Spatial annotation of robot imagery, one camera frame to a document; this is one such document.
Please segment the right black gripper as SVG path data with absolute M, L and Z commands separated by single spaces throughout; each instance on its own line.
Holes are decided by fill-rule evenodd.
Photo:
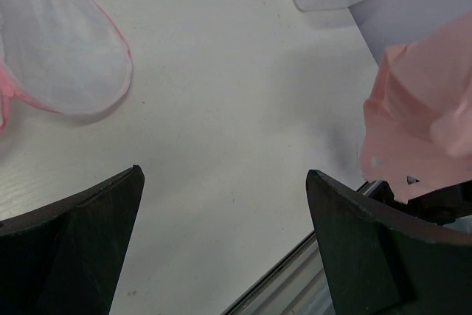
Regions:
M 386 182 L 381 183 L 379 190 L 381 203 L 430 223 L 446 225 L 471 215 L 471 181 L 427 193 L 406 204 L 394 200 Z

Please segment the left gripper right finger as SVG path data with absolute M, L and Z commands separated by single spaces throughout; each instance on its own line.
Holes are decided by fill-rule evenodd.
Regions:
M 471 235 L 413 217 L 318 170 L 310 214 L 337 314 L 469 314 Z

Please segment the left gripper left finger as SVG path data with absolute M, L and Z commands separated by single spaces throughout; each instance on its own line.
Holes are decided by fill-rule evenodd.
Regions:
M 144 184 L 134 165 L 1 221 L 1 313 L 108 314 Z

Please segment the pink bra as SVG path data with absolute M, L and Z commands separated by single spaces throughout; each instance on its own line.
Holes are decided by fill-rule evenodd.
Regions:
M 471 14 L 385 49 L 364 102 L 361 169 L 400 203 L 471 180 Z

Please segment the white mesh laundry bag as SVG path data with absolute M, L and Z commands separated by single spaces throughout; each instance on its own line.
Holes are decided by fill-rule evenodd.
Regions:
M 128 44 L 93 0 L 1 0 L 1 128 L 10 103 L 97 115 L 128 91 Z

